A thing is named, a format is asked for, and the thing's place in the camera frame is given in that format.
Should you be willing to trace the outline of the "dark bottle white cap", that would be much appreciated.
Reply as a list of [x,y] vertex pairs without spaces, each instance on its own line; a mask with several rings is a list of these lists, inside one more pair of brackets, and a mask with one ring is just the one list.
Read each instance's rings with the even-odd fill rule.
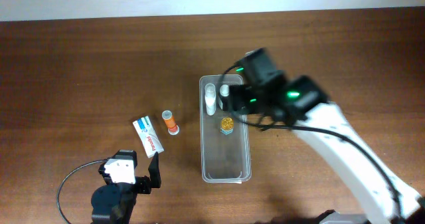
[[230,94],[229,85],[223,84],[219,90],[218,105],[223,111],[228,110],[228,96]]

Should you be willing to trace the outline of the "orange tablet tube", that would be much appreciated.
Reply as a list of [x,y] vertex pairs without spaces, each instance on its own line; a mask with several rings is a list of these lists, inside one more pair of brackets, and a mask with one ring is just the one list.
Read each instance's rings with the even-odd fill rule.
[[170,135],[177,135],[180,131],[179,126],[175,122],[172,111],[164,110],[161,114],[162,119],[167,127],[168,133]]

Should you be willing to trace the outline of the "gold lid small jar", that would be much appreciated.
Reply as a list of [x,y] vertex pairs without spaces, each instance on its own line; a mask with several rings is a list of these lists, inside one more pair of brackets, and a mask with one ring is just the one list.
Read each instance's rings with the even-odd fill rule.
[[225,117],[220,121],[220,131],[225,134],[229,135],[233,133],[234,129],[234,120],[230,117]]

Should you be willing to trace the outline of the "white pump bottle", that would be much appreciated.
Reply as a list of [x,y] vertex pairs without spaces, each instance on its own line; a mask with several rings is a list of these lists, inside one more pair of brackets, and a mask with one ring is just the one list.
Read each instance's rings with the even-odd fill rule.
[[213,83],[205,86],[205,105],[209,116],[213,116],[216,112],[216,88]]

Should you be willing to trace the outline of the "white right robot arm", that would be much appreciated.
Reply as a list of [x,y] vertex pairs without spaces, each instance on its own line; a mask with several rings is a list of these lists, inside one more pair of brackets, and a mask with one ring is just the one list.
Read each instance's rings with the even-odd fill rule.
[[269,117],[246,125],[290,130],[315,150],[350,189],[361,215],[329,211],[321,223],[423,223],[424,196],[402,181],[362,140],[323,89],[310,77],[289,80],[264,48],[246,53],[232,68],[246,84],[230,86],[228,112]]

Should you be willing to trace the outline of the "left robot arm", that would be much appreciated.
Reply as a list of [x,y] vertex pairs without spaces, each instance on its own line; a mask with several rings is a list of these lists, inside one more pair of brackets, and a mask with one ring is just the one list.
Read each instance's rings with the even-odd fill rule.
[[105,181],[91,197],[92,222],[128,224],[139,194],[149,195],[161,187],[159,154],[154,153],[148,176],[137,177],[137,153],[119,150],[108,158],[98,171]]

